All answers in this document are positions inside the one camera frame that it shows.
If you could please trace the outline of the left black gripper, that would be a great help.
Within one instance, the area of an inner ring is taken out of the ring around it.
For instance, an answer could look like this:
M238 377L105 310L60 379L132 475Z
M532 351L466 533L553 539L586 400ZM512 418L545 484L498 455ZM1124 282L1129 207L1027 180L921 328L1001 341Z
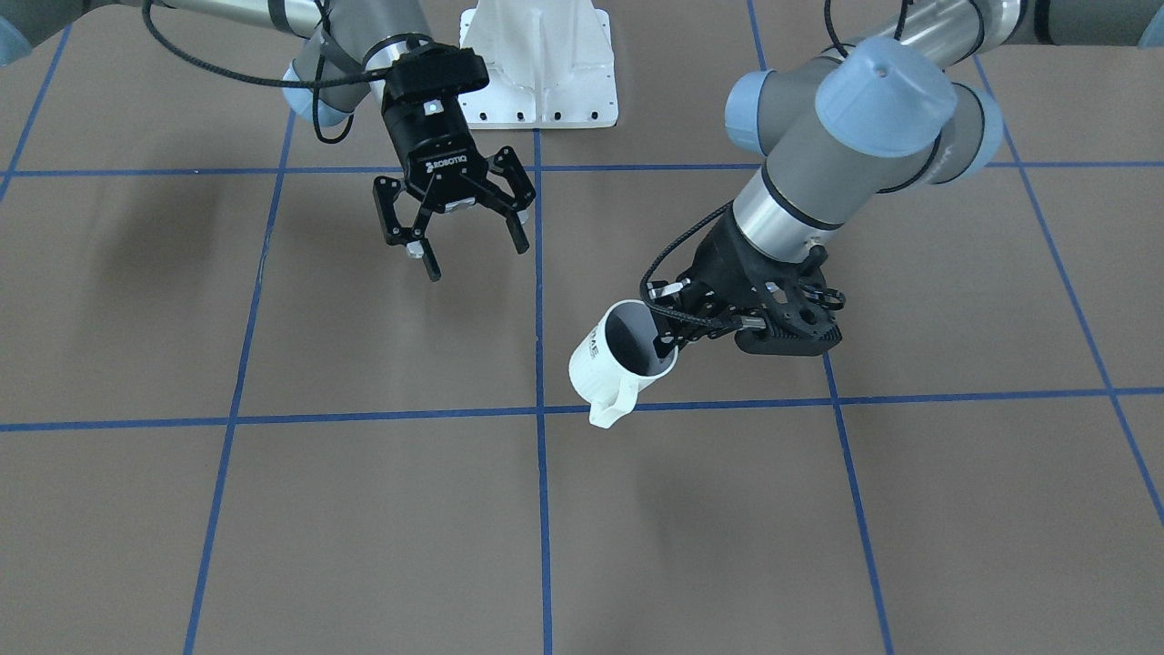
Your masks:
M762 320L741 316L751 291L740 257L743 247L752 245L743 237L728 205L715 213L715 219L711 232L696 248L691 266L677 275L677 282L687 282L677 296L661 296L651 302L651 316L656 327L653 346L661 359L704 336L734 337L741 327L762 327ZM677 319L667 312L684 318Z

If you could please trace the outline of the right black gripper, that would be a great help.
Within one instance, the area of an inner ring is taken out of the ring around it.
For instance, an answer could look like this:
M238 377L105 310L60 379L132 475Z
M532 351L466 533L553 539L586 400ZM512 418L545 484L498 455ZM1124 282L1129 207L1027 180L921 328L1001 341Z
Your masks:
M442 270L426 236L433 213L481 205L506 219L516 252L528 251L528 207L535 202L535 184L511 145L491 155L487 170L460 98L405 101L385 94L381 116L404 173L404 181L390 176L377 176L372 181L386 245L403 247L409 257L423 261L431 282L440 282ZM506 181L508 191L489 181L489 173ZM405 191L419 204L410 227L396 215L396 201Z

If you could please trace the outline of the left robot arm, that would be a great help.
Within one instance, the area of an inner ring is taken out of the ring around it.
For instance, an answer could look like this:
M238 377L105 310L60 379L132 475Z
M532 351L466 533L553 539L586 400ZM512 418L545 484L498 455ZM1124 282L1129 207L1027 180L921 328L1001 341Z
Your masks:
M828 286L826 242L873 197L975 173L1003 119L947 67L999 45L1161 47L1159 1L923 1L799 69L744 74L728 97L734 145L764 157L707 216L710 232L675 282L640 294L668 357L732 335L741 351L814 357L842 340L847 300Z

